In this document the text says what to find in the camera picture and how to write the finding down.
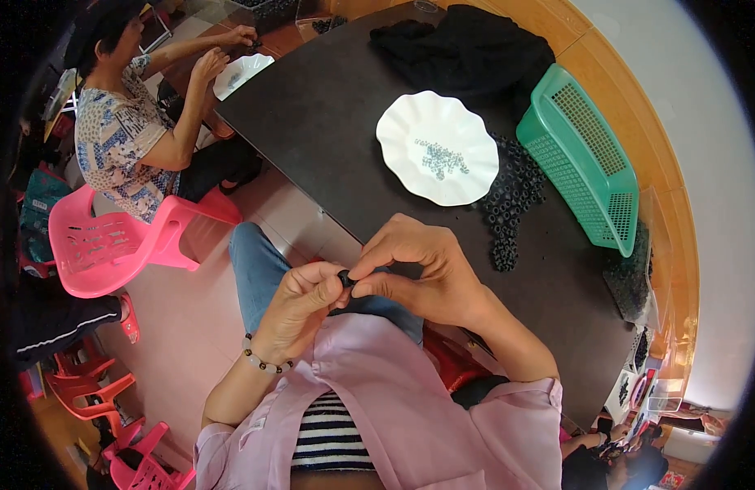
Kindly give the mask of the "person's right hand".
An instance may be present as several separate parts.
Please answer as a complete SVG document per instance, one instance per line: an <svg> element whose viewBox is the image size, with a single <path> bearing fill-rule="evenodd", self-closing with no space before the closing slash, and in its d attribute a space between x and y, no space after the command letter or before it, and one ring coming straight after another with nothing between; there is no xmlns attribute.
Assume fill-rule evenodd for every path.
<svg viewBox="0 0 755 490"><path fill-rule="evenodd" d="M347 276L354 298L383 296L442 325L477 327L496 310L454 233L402 213L364 246Z"/></svg>

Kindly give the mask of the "person's left hand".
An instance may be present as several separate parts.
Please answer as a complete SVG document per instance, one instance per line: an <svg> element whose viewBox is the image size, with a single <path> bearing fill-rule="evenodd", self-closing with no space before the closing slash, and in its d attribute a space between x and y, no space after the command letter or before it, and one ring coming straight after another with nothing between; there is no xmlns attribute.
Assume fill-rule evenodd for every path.
<svg viewBox="0 0 755 490"><path fill-rule="evenodd" d="M347 306L350 291L338 276L342 270L337 263L319 261L286 272L253 334L252 353L275 366L298 358L329 312Z"/></svg>

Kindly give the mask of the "red cloth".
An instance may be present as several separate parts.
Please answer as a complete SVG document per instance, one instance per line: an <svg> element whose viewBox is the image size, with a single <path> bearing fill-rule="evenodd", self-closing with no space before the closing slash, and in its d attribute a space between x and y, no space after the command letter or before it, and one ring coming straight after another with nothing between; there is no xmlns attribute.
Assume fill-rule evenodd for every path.
<svg viewBox="0 0 755 490"><path fill-rule="evenodd" d="M431 356L450 394L492 376L492 372L478 363L468 350L427 326L423 327L423 348Z"/></svg>

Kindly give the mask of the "pile of small grey metal pieces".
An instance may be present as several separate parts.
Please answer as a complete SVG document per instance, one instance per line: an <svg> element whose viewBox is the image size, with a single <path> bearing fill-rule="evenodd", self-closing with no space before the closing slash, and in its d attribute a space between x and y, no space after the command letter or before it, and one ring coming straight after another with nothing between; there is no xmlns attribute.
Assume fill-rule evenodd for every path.
<svg viewBox="0 0 755 490"><path fill-rule="evenodd" d="M413 144L422 150L421 167L431 172L438 181L444 181L453 174L468 175L470 169L461 151L444 147L441 143L422 139L413 140Z"/></svg>

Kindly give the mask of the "large white scalloped plate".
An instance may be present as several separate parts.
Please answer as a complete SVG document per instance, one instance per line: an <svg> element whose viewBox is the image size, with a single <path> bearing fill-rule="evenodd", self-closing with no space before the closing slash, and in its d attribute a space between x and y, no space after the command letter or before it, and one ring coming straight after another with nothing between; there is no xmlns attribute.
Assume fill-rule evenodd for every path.
<svg viewBox="0 0 755 490"><path fill-rule="evenodd" d="M483 119L432 91L401 95L376 123L376 138L404 188L442 207L479 201L500 170Z"/></svg>

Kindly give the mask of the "person's body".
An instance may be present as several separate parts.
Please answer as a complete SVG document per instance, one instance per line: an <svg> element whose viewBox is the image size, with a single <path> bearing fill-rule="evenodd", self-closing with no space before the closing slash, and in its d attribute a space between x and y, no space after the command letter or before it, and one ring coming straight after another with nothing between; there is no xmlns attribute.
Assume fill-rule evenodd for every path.
<svg viewBox="0 0 755 490"><path fill-rule="evenodd" d="M387 490L560 490L559 380L502 383L465 409L385 318L327 318L294 368L236 428L196 442L196 490L288 490L301 420L335 392Z"/></svg>

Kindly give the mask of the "green plastic basket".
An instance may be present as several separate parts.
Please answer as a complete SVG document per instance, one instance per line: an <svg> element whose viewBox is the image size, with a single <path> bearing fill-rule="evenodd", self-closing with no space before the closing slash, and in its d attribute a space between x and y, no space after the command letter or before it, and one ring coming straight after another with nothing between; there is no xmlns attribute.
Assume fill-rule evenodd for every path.
<svg viewBox="0 0 755 490"><path fill-rule="evenodd" d="M555 186L593 245L632 255L639 210L635 171L578 81L551 64L516 136Z"/></svg>

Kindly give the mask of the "pink plastic chair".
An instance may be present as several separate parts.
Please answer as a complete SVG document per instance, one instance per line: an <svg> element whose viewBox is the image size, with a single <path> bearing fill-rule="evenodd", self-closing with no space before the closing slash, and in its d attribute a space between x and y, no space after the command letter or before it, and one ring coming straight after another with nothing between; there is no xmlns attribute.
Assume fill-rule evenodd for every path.
<svg viewBox="0 0 755 490"><path fill-rule="evenodd" d="M151 223L136 220L127 212L94 216L95 194L83 185L53 206L48 221L60 282L68 293L83 299L122 288L149 263L198 269L199 263L179 247L183 232L196 216L233 226L243 220L236 205L217 189L198 203L170 195Z"/></svg>
<svg viewBox="0 0 755 490"><path fill-rule="evenodd" d="M118 490L185 490L196 477L196 470L167 471L152 455L154 449L169 431L161 421L153 426L137 442L134 438L145 425L142 417L117 430L117 438L107 446L102 455L108 461L109 474Z"/></svg>

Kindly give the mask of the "clear bag of black rings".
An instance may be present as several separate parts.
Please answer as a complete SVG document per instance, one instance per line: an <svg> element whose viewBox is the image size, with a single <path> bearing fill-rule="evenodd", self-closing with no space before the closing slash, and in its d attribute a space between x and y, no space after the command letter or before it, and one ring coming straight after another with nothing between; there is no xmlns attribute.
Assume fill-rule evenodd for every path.
<svg viewBox="0 0 755 490"><path fill-rule="evenodd" d="M619 253L610 256L602 275L623 320L659 331L657 298L652 285L655 201L654 187L639 194L633 252L627 258Z"/></svg>

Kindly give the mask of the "stack of red plastic chairs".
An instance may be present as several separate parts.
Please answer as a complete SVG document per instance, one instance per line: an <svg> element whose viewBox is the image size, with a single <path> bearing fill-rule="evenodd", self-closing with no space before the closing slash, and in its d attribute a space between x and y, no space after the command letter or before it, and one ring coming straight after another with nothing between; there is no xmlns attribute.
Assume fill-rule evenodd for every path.
<svg viewBox="0 0 755 490"><path fill-rule="evenodd" d="M128 372L106 386L100 386L100 375L112 367L116 360L102 354L92 336L82 341L87 361L74 365L65 352L56 353L58 372L44 372L43 378L49 391L67 408L70 414L81 420L106 418L112 434L119 436L124 430L115 399L136 383L135 376Z"/></svg>

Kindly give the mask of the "black cloth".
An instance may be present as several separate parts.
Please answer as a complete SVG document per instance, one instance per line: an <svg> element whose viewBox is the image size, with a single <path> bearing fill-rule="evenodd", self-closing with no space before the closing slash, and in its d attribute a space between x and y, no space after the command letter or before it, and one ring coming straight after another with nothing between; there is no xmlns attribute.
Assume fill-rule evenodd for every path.
<svg viewBox="0 0 755 490"><path fill-rule="evenodd" d="M451 5L437 25L407 19L373 29L370 46L414 89L501 102L515 123L556 61L545 38L472 5Z"/></svg>

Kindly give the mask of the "heap of clear packets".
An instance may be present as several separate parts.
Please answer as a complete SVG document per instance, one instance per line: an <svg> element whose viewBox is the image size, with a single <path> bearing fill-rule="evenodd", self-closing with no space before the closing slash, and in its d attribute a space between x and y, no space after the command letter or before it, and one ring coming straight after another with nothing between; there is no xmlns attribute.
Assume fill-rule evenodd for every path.
<svg viewBox="0 0 755 490"><path fill-rule="evenodd" d="M682 404L682 379L660 376L666 362L649 356L655 331L637 325L627 358L603 406L614 424L630 424L638 434L664 412L676 412Z"/></svg>

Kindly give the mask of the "small white scalloped plate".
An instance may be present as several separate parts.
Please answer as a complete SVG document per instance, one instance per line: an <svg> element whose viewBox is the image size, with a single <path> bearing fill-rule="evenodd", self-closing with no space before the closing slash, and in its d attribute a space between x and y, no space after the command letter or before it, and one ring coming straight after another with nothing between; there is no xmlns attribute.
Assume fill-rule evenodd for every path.
<svg viewBox="0 0 755 490"><path fill-rule="evenodd" d="M256 53L242 56L227 64L223 72L215 78L213 86L215 97L219 101L226 100L244 83L273 63L273 56Z"/></svg>

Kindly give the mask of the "teal bag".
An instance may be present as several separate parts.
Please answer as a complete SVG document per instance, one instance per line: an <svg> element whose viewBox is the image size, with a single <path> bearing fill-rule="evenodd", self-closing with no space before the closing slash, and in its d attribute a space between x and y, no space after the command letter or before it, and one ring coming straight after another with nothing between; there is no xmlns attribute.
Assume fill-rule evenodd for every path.
<svg viewBox="0 0 755 490"><path fill-rule="evenodd" d="M49 242L49 215L52 208L71 193L71 187L62 178L45 168L35 169L20 209L20 250L32 262L53 261Z"/></svg>

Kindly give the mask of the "clear plastic box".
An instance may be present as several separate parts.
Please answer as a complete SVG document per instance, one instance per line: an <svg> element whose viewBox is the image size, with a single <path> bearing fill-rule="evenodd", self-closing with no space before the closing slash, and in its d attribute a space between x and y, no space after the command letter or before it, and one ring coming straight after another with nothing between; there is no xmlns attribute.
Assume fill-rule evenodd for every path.
<svg viewBox="0 0 755 490"><path fill-rule="evenodd" d="M341 12L344 3L345 0L298 0L295 25L302 41L310 42L346 24L348 19Z"/></svg>

